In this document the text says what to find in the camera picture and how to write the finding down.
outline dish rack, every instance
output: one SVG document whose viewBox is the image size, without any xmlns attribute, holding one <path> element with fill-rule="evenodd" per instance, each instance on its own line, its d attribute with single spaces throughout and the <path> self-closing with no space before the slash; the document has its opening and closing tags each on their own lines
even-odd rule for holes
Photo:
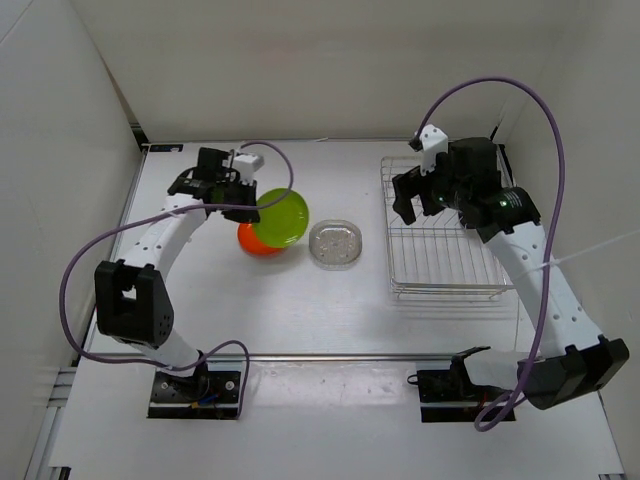
<svg viewBox="0 0 640 480">
<path fill-rule="evenodd" d="M 490 299 L 513 285 L 500 262 L 475 230 L 465 229 L 455 210 L 425 217 L 418 197 L 413 199 L 416 222 L 405 225 L 393 211 L 392 179 L 420 164 L 421 157 L 385 157 L 380 169 L 387 228 L 391 290 L 398 299 L 470 296 Z M 503 185 L 510 184 L 503 172 Z"/>
</svg>

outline wire basket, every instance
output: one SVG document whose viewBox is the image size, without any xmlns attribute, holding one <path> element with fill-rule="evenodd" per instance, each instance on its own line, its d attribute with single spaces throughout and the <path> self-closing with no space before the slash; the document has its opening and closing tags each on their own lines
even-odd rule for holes
<svg viewBox="0 0 640 480">
<path fill-rule="evenodd" d="M 381 177 L 387 226 L 391 290 L 400 299 L 425 294 L 491 298 L 512 289 L 502 266 L 475 230 L 465 229 L 455 210 L 425 217 L 413 199 L 416 222 L 405 225 L 393 211 L 392 179 L 420 164 L 420 157 L 385 157 Z M 509 184 L 503 174 L 503 184 Z"/>
</svg>

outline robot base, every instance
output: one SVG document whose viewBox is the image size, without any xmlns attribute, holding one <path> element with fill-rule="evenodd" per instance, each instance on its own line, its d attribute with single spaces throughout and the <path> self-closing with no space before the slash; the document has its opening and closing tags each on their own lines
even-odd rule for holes
<svg viewBox="0 0 640 480">
<path fill-rule="evenodd" d="M 151 387 L 147 418 L 234 420 L 238 416 L 241 373 L 216 370 L 216 365 L 207 367 L 209 391 L 218 395 L 214 403 L 193 406 L 197 398 L 185 397 L 173 388 L 170 375 L 157 371 Z"/>
</svg>

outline cable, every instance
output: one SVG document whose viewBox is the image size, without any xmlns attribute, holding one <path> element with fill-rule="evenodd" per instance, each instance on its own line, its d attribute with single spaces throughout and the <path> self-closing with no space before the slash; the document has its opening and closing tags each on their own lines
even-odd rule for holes
<svg viewBox="0 0 640 480">
<path fill-rule="evenodd" d="M 553 214 L 551 215 L 551 222 L 549 224 L 549 233 L 547 235 L 547 243 L 544 248 L 543 255 L 543 263 L 545 266 L 542 268 L 542 295 L 540 300 L 540 314 L 538 316 L 538 323 L 536 326 L 536 333 L 531 343 L 531 350 L 529 351 L 529 356 L 524 363 L 524 367 L 522 369 L 522 373 L 520 378 L 518 379 L 518 383 L 513 390 L 513 392 L 506 392 L 496 400 L 487 405 L 476 417 L 474 426 L 476 430 L 480 432 L 487 432 L 495 427 L 498 423 L 500 423 L 504 418 L 509 414 L 513 408 L 516 406 L 516 399 L 520 396 L 522 391 L 524 390 L 527 381 L 529 380 L 529 375 L 531 374 L 531 370 L 533 368 L 533 364 L 535 363 L 536 356 L 538 354 L 538 349 L 540 347 L 540 343 L 542 342 L 542 332 L 544 330 L 544 323 L 547 315 L 547 305 L 549 303 L 549 279 L 551 274 L 550 265 L 548 265 L 549 260 L 551 259 L 551 248 L 553 246 L 553 239 L 556 234 L 556 228 L 558 226 L 558 219 L 560 218 L 560 209 L 562 207 L 562 199 L 564 197 L 564 186 L 565 186 L 565 158 L 564 158 L 564 147 L 562 145 L 562 137 L 560 136 L 560 129 L 558 128 L 558 123 L 551 113 L 551 109 L 542 99 L 542 97 L 536 93 L 531 87 L 528 85 L 509 78 L 509 77 L 500 77 L 500 76 L 490 76 L 490 77 L 479 77 L 474 78 L 472 80 L 468 80 L 466 82 L 461 83 L 453 87 L 452 89 L 446 91 L 442 94 L 435 103 L 429 108 L 426 115 L 422 119 L 422 123 L 420 124 L 420 128 L 416 132 L 416 135 L 419 136 L 420 132 L 422 132 L 423 128 L 433 115 L 433 112 L 440 106 L 442 102 L 444 102 L 447 98 L 449 98 L 454 93 L 462 90 L 463 88 L 469 87 L 471 85 L 475 85 L 478 83 L 487 83 L 487 82 L 497 82 L 497 83 L 506 83 L 508 85 L 512 85 L 523 92 L 527 93 L 542 109 L 549 125 L 551 127 L 551 131 L 553 132 L 553 138 L 556 144 L 556 150 L 558 152 L 558 189 L 556 192 L 556 202 L 553 207 Z M 499 403 L 507 401 L 507 403 L 502 407 L 502 409 L 498 412 L 498 414 L 491 421 L 486 424 L 482 424 L 484 417 L 491 412 Z"/>
<path fill-rule="evenodd" d="M 249 373 L 249 351 L 247 350 L 246 346 L 240 342 L 239 340 L 228 340 L 226 342 L 221 343 L 220 345 L 218 345 L 217 347 L 215 347 L 214 349 L 210 350 L 209 352 L 205 353 L 204 355 L 202 355 L 197 361 L 189 364 L 189 365 L 185 365 L 182 367 L 171 367 L 168 365 L 163 365 L 160 362 L 156 362 L 154 360 L 149 360 L 146 358 L 109 358 L 109 357 L 102 357 L 90 352 L 87 352 L 86 350 L 84 350 L 82 348 L 82 346 L 80 346 L 78 344 L 78 342 L 76 341 L 76 339 L 73 337 L 73 334 L 71 333 L 71 328 L 69 327 L 69 320 L 67 318 L 67 309 L 66 309 L 66 297 L 67 297 L 67 286 L 69 284 L 69 277 L 71 276 L 71 273 L 73 272 L 74 267 L 76 266 L 76 264 L 78 263 L 78 261 L 83 257 L 83 255 L 85 253 L 87 253 L 87 251 L 89 251 L 92 247 L 94 247 L 95 245 L 97 245 L 98 243 L 102 242 L 103 240 L 116 235 L 120 232 L 124 232 L 126 230 L 130 230 L 132 228 L 136 228 L 136 227 L 140 227 L 142 225 L 147 225 L 150 223 L 155 223 L 155 222 L 159 222 L 160 220 L 164 220 L 165 218 L 168 218 L 170 216 L 173 215 L 177 215 L 180 213 L 185 213 L 191 210 L 198 210 L 198 209 L 204 209 L 204 210 L 263 210 L 265 208 L 269 208 L 273 205 L 275 205 L 276 203 L 280 202 L 281 200 L 283 200 L 287 195 L 289 195 L 289 193 L 291 193 L 291 190 L 293 188 L 293 180 L 294 180 L 294 174 L 293 174 L 293 166 L 291 165 L 291 161 L 289 160 L 289 158 L 285 155 L 285 153 L 278 148 L 276 145 L 274 145 L 271 142 L 266 142 L 266 141 L 262 141 L 262 140 L 254 140 L 251 142 L 246 142 L 243 145 L 240 146 L 240 148 L 247 148 L 247 147 L 251 147 L 253 145 L 264 145 L 267 146 L 271 149 L 273 149 L 274 151 L 276 151 L 284 160 L 284 162 L 287 165 L 287 169 L 289 170 L 289 185 L 287 186 L 285 192 L 280 195 L 278 198 L 276 198 L 275 200 L 266 203 L 264 205 L 258 205 L 258 206 L 250 206 L 250 205 L 229 205 L 229 204 L 215 204 L 215 203 L 205 203 L 202 205 L 189 205 L 186 207 L 181 207 L 181 208 L 176 208 L 175 210 L 171 210 L 170 212 L 163 212 L 159 215 L 155 215 L 153 217 L 149 217 L 149 218 L 145 218 L 143 220 L 138 220 L 137 222 L 132 222 L 126 225 L 121 225 L 119 227 L 113 228 L 111 230 L 108 230 L 100 235 L 98 235 L 96 238 L 94 238 L 93 240 L 89 241 L 86 245 L 84 245 L 80 250 L 78 250 L 78 252 L 71 258 L 71 261 L 69 262 L 69 264 L 67 265 L 67 267 L 65 268 L 65 271 L 62 275 L 62 280 L 60 282 L 60 290 L 58 292 L 58 311 L 60 314 L 60 323 L 62 325 L 62 331 L 64 332 L 64 336 L 67 339 L 67 342 L 69 343 L 69 345 L 71 345 L 71 348 L 73 348 L 75 350 L 75 352 L 80 355 L 83 358 L 86 358 L 88 360 L 93 360 L 94 362 L 99 362 L 99 363 L 107 363 L 107 364 L 111 364 L 111 365 L 125 365 L 125 364 L 131 364 L 131 363 L 139 363 L 139 364 L 144 364 L 144 365 L 152 365 L 154 367 L 158 367 L 158 368 L 164 368 L 170 371 L 174 371 L 174 372 L 183 372 L 186 370 L 190 370 L 192 368 L 197 367 L 198 365 L 204 363 L 207 361 L 207 359 L 215 354 L 216 352 L 218 352 L 219 350 L 221 350 L 222 348 L 228 346 L 228 345 L 238 345 L 240 346 L 240 348 L 242 348 L 242 350 L 245 353 L 245 357 L 246 357 L 246 361 L 247 361 L 247 368 L 246 368 L 246 372 L 245 372 L 245 378 L 242 382 L 242 389 L 240 391 L 240 399 L 239 399 L 239 407 L 238 407 L 238 416 L 240 416 L 240 412 L 242 411 L 242 401 L 244 399 L 244 389 L 246 387 L 246 383 L 247 383 L 247 377 L 248 377 L 248 373 Z"/>
</svg>

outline white table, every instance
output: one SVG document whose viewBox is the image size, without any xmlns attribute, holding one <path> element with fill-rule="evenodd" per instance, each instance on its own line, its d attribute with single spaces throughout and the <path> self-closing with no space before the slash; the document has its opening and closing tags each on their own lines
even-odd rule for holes
<svg viewBox="0 0 640 480">
<path fill-rule="evenodd" d="M 176 328 L 187 341 L 207 349 L 238 338 L 263 354 L 451 353 L 479 344 L 510 349 L 516 340 L 527 347 L 526 316 L 518 321 L 504 305 L 404 308 L 387 294 L 379 167 L 385 155 L 406 155 L 404 143 L 279 145 L 294 162 L 295 189 L 311 222 L 356 223 L 362 257 L 347 271 L 321 270 L 305 239 L 258 261 L 237 246 L 236 226 L 213 215 L 167 282 Z M 147 156 L 129 220 L 160 208 L 199 146 Z M 255 149 L 268 162 L 258 174 L 260 191 L 285 184 L 281 161 Z M 120 250 L 139 235 L 124 235 Z M 94 352 L 129 351 L 95 330 L 89 343 Z M 479 434 L 469 424 L 420 423 L 417 392 L 406 384 L 415 369 L 408 361 L 257 362 L 243 418 L 217 422 L 149 420 L 153 369 L 82 361 L 51 464 L 71 467 L 72 480 L 595 480 L 622 471 L 597 395 L 547 412 L 524 404 L 516 422 Z"/>
</svg>

